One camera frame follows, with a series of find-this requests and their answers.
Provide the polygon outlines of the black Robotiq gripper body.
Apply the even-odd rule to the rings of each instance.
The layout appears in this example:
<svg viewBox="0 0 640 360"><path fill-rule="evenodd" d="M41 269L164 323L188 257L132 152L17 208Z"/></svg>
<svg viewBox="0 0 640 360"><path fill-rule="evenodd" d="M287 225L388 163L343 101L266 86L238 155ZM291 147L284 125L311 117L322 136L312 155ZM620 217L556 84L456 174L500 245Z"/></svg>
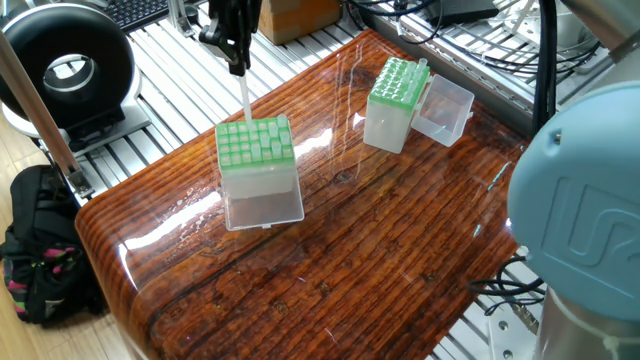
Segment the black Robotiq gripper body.
<svg viewBox="0 0 640 360"><path fill-rule="evenodd" d="M207 33L221 30L227 37L250 37L257 31L262 0L209 0Z"/></svg>

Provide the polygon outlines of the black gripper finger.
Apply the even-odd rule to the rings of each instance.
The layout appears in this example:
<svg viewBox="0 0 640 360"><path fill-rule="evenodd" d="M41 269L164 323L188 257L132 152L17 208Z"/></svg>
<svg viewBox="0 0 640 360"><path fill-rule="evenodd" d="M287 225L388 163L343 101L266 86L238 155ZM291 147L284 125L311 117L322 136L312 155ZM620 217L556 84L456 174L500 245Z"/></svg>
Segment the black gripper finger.
<svg viewBox="0 0 640 360"><path fill-rule="evenodd" d="M207 46L223 48L227 45L226 33L217 25L203 26L198 39Z"/></svg>
<svg viewBox="0 0 640 360"><path fill-rule="evenodd" d="M231 61L229 62L230 73L242 77L251 67L249 51L251 33L246 31L230 32L227 35L227 42L231 47Z"/></svg>

